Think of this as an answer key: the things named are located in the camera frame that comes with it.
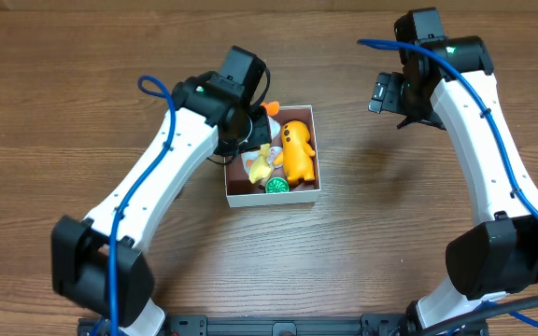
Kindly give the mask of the white and yellow chick plush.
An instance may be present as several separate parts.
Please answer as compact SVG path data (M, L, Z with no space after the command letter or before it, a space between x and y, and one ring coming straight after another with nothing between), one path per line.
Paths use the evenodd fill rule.
M248 180L251 184L256 184L270 177L274 170L274 166L268 162L270 155L270 147L272 141L279 135L281 126L275 120L275 116L279 113L279 101L270 103L262 103L265 108L270 126L271 138L267 144L261 145L261 148L256 151L246 152L241 155L243 168L248 175Z

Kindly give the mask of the orange dog figurine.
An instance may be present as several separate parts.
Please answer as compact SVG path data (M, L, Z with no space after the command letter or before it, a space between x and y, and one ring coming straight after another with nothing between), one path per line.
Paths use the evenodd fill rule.
M314 181L316 151L310 145L310 131L306 124L299 120L287 122L282 127L281 140L282 151L273 160L273 165L282 166L290 185Z

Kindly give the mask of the green round toy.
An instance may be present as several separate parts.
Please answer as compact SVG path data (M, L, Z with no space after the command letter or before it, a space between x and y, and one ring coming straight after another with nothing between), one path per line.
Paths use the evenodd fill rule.
M283 177L271 177L264 186L266 193L286 193L290 191L288 181Z

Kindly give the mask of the small wooden rattle drum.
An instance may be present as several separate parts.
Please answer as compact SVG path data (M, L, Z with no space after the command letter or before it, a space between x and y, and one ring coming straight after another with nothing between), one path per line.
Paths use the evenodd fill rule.
M278 146L275 146L275 147L270 147L269 149L269 155L267 156L267 161L270 163L270 164L273 164L275 159L278 157L278 155L282 152L283 148L282 147L278 147Z

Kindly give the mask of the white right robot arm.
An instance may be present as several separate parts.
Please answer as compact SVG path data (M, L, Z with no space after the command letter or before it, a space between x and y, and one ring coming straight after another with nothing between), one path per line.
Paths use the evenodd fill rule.
M446 277L413 302L403 334L458 335L486 309L538 283L538 188L505 122L497 80L483 41L443 36L408 42L371 39L396 50L403 69L381 74L369 108L403 116L403 124L448 133L463 172L473 227L446 248Z

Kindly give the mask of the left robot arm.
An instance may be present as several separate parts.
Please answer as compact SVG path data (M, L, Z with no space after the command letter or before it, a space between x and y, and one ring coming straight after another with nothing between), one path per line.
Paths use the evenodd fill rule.
M270 139L270 121L252 98L264 66L224 67L168 90L144 75L138 88L167 102L159 131L117 187L81 220L63 216L51 232L53 290L99 314L111 335L156 335L165 311L154 303L145 254L179 192L212 155L231 163Z

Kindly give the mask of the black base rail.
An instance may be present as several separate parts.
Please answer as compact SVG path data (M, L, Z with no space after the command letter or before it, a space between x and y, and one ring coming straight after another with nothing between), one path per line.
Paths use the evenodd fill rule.
M158 336L395 336L416 335L417 323L401 314L339 317L208 317L169 315Z

